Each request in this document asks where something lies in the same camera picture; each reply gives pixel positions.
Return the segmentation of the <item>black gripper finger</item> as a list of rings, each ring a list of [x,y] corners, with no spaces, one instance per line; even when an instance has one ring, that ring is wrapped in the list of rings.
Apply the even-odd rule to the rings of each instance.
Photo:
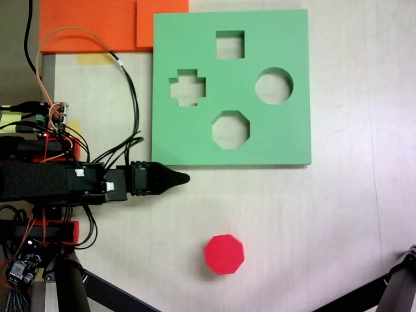
[[[151,164],[151,194],[160,195],[167,190],[184,185],[190,181],[190,176],[183,172],[172,170],[159,162]]]

